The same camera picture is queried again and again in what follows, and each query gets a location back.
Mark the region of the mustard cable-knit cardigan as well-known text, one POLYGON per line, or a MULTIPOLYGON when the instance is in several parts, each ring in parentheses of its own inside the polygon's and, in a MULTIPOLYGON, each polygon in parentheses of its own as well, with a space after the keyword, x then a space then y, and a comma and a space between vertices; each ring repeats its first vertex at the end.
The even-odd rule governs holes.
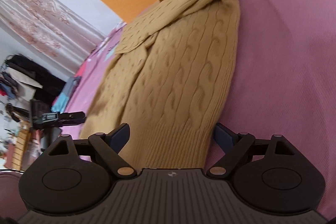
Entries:
POLYGON ((201 168, 231 85, 239 0, 161 0, 127 24, 80 131, 122 123, 136 169, 201 168))

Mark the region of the beige floral curtain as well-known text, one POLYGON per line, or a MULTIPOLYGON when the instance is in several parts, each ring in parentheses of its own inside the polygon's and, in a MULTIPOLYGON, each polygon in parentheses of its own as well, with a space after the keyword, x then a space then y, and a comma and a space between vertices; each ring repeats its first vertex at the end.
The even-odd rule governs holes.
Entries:
POLYGON ((1 0, 1 23, 65 74, 74 74, 104 35, 58 0, 1 0))

